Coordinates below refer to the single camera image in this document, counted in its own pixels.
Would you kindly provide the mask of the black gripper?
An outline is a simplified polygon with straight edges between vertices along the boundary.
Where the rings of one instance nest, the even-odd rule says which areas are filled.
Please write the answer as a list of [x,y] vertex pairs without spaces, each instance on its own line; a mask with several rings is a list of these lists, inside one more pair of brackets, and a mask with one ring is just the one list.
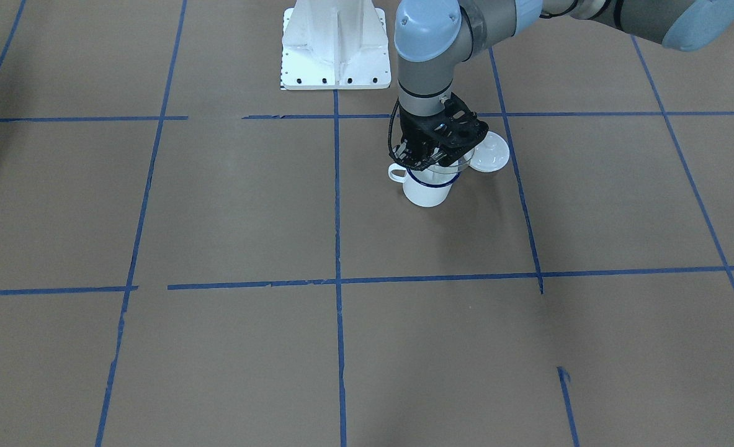
[[434,165],[451,164],[466,155],[485,138],[489,126],[452,94],[443,110],[420,116],[399,106],[401,143],[394,147],[394,162],[406,169],[423,171]]

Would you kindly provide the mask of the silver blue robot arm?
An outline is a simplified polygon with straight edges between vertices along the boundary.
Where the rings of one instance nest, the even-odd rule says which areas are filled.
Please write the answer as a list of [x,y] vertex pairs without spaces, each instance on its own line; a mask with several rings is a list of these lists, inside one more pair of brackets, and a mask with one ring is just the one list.
[[455,68],[539,19],[593,20],[664,48],[704,48],[734,21],[734,1],[403,1],[395,20],[401,141],[394,162],[422,171],[448,167],[488,134],[452,93]]

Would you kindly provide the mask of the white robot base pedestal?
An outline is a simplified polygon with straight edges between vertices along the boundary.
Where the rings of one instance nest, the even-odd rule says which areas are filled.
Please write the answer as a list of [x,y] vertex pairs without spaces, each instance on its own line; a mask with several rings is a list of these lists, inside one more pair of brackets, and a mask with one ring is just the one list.
[[374,2],[296,1],[285,9],[282,89],[386,89],[391,84],[387,18]]

